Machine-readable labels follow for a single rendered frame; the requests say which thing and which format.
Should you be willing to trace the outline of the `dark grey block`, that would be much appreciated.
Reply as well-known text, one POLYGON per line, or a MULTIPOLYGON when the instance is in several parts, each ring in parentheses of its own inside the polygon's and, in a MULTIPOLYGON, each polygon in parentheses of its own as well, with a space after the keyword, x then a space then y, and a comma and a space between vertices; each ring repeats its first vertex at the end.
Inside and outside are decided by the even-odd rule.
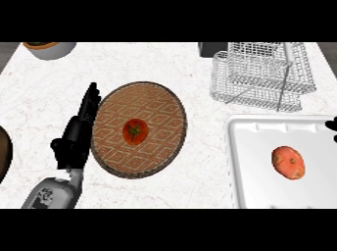
POLYGON ((214 55, 220 51, 225 51, 227 49, 228 49, 227 42, 199 42, 197 43, 199 56, 202 58, 212 58, 214 55))

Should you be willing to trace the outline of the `orange squash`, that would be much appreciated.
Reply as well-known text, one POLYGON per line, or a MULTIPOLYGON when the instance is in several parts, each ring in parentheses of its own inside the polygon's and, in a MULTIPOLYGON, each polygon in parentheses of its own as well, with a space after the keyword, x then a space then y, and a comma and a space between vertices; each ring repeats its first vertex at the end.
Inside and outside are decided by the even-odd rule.
POLYGON ((276 172, 288 179, 304 175, 304 163, 299 152, 289 146, 279 146, 271 152, 271 165, 276 172))

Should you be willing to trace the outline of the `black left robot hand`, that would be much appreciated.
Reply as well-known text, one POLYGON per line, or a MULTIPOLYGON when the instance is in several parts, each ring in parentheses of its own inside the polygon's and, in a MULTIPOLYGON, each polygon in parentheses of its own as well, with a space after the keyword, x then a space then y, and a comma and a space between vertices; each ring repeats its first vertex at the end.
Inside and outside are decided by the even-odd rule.
POLYGON ((70 118, 61 137, 50 142, 58 170, 81 169, 85 166, 98 105, 100 91, 92 82, 82 98, 78 115, 70 118))

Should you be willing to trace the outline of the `round brown patterned placemat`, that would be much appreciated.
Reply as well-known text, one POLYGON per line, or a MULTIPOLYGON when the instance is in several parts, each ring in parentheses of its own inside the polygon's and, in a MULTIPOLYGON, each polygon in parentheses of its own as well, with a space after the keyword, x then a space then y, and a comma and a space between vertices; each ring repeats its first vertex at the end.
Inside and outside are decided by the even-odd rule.
POLYGON ((92 126, 91 151, 115 176, 152 176, 171 163, 184 142, 186 113, 175 94, 160 84, 135 81, 101 99, 92 126))

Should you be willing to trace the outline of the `white tray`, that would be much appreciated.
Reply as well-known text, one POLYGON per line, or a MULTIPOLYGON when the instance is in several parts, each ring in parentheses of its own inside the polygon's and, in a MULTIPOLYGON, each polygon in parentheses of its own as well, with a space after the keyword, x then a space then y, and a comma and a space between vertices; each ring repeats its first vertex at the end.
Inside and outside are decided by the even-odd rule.
POLYGON ((224 132, 233 206, 337 208, 337 143, 329 116, 231 115, 224 132))

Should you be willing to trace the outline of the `grey bowl with orange rim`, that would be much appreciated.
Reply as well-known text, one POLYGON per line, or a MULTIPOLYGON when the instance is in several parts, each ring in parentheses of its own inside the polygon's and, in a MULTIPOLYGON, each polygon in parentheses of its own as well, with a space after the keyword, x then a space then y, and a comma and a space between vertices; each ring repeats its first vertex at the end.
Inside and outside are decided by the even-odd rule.
POLYGON ((75 42, 48 42, 39 45, 23 43, 33 56, 45 61, 55 60, 64 57, 73 50, 75 42))

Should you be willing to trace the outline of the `red tomato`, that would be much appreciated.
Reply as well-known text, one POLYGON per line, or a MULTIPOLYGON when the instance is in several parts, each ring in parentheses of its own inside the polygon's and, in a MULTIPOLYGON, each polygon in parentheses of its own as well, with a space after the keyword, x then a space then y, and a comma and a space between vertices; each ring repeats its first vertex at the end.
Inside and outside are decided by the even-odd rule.
POLYGON ((122 128, 122 137, 123 141, 129 145, 138 145, 149 134, 147 124, 140 119, 131 119, 126 121, 122 128))

